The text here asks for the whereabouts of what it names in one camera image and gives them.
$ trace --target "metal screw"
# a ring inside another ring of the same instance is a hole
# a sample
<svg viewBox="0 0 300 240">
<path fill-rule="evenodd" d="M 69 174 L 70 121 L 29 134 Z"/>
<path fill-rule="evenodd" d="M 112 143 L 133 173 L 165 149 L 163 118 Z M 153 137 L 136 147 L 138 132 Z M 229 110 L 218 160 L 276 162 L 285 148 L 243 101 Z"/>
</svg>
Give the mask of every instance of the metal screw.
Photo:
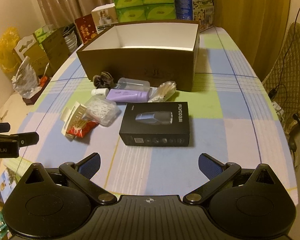
<svg viewBox="0 0 300 240">
<path fill-rule="evenodd" d="M 98 199 L 101 200 L 102 202 L 109 202 L 113 200 L 113 195 L 109 193 L 103 193 L 98 196 Z"/>
<path fill-rule="evenodd" d="M 191 193 L 186 196 L 186 199 L 191 202 L 195 202 L 195 201 L 199 201 L 201 199 L 201 196 L 197 193 Z"/>
</svg>

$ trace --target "shaver image on box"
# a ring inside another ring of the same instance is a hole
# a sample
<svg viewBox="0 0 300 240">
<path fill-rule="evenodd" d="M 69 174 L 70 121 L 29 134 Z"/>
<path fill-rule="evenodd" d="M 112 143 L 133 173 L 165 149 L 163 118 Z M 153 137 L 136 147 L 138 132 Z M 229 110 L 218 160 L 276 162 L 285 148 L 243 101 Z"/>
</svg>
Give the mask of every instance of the shaver image on box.
<svg viewBox="0 0 300 240">
<path fill-rule="evenodd" d="M 152 124 L 152 125 L 172 124 L 172 112 L 157 111 L 157 112 L 141 113 L 141 114 L 137 114 L 136 121 L 145 124 Z"/>
</svg>

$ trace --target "qr code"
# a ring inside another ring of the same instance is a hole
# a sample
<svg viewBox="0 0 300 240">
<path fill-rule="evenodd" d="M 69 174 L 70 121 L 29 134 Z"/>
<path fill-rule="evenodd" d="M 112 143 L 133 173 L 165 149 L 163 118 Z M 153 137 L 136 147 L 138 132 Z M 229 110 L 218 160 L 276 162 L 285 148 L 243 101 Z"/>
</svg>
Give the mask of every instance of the qr code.
<svg viewBox="0 0 300 240">
<path fill-rule="evenodd" d="M 143 143 L 143 139 L 142 138 L 135 138 L 134 141 L 136 143 Z"/>
</svg>

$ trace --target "purple tube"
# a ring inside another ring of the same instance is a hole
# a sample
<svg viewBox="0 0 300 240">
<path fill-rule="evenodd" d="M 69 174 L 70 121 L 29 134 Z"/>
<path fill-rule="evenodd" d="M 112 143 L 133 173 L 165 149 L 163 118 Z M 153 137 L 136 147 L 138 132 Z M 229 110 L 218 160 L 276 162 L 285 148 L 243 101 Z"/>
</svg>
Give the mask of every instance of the purple tube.
<svg viewBox="0 0 300 240">
<path fill-rule="evenodd" d="M 106 99 L 114 102 L 146 103 L 149 99 L 149 92 L 135 90 L 111 89 Z"/>
</svg>

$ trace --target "power cord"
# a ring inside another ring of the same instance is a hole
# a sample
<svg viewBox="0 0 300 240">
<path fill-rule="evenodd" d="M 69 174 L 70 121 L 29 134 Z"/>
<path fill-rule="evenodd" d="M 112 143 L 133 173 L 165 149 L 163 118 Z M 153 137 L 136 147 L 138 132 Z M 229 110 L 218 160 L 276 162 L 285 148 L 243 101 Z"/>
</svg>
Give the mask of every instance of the power cord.
<svg viewBox="0 0 300 240">
<path fill-rule="evenodd" d="M 285 90 L 286 90 L 286 99 L 285 99 L 285 101 L 284 101 L 283 104 L 285 104 L 285 102 L 287 101 L 288 93 L 287 93 L 287 88 L 286 88 L 286 86 L 285 86 L 284 84 L 281 84 L 281 79 L 282 79 L 282 74 L 283 74 L 284 62 L 285 62 L 285 59 L 286 59 L 286 56 L 287 56 L 288 52 L 290 51 L 290 48 L 291 48 L 292 43 L 293 43 L 293 41 L 294 41 L 294 36 L 295 36 L 295 34 L 296 34 L 296 24 L 297 24 L 297 19 L 298 19 L 298 16 L 299 16 L 299 12 L 300 12 L 300 8 L 299 8 L 299 10 L 298 10 L 298 13 L 297 13 L 297 16 L 296 16 L 296 20 L 294 21 L 294 28 L 293 28 L 292 41 L 291 41 L 291 43 L 290 43 L 290 45 L 289 45 L 289 47 L 288 47 L 287 52 L 286 52 L 286 53 L 284 54 L 284 56 L 283 56 L 282 68 L 281 68 L 280 79 L 279 79 L 278 85 L 277 85 L 275 88 L 272 88 L 272 89 L 270 90 L 270 92 L 268 93 L 269 98 L 271 99 L 271 101 L 273 101 L 274 98 L 276 97 L 277 93 L 278 93 L 279 87 L 280 87 L 280 86 L 284 86 L 284 87 L 285 87 Z"/>
</svg>

